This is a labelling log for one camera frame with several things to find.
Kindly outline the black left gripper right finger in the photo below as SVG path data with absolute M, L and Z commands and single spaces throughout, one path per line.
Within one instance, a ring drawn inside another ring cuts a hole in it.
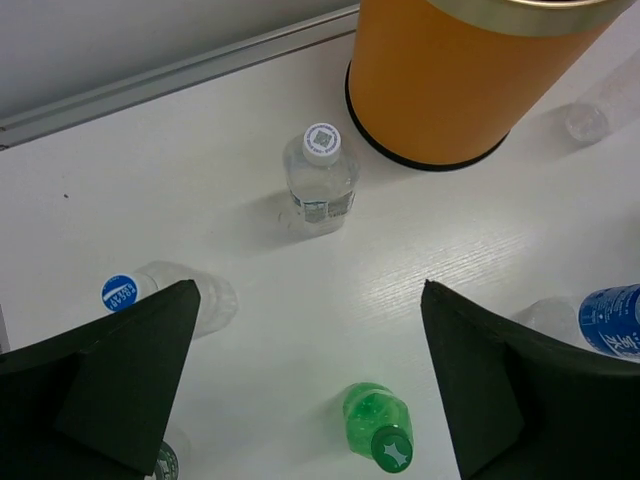
M 426 281 L 421 314 L 463 479 L 636 479 L 638 365 Z

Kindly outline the blue label water bottle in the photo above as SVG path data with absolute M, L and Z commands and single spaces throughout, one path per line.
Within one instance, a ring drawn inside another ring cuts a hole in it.
M 551 297 L 511 319 L 561 342 L 639 361 L 639 286 L 610 287 L 586 296 Z

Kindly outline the clear bottle blue cap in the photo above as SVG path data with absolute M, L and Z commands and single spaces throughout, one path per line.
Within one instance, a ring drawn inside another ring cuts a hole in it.
M 110 277 L 102 286 L 101 302 L 110 313 L 119 312 L 181 280 L 194 280 L 200 293 L 194 340 L 225 328 L 235 317 L 238 298 L 227 280 L 167 261 L 153 261 L 132 273 Z

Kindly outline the clear bottle white QR cap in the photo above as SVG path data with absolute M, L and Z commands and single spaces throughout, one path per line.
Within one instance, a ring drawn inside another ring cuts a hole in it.
M 353 205 L 359 164 L 338 128 L 310 125 L 286 144 L 283 168 L 300 233 L 317 237 L 340 229 Z

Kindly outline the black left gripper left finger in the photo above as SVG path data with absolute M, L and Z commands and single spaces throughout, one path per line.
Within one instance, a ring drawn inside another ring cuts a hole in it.
M 200 294 L 181 280 L 134 305 L 1 356 L 4 479 L 153 473 Z

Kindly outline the clear bottle green white cap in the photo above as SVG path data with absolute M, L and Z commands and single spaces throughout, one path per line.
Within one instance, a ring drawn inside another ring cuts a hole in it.
M 148 480 L 187 480 L 191 478 L 191 441 L 185 432 L 169 424 L 158 457 Z

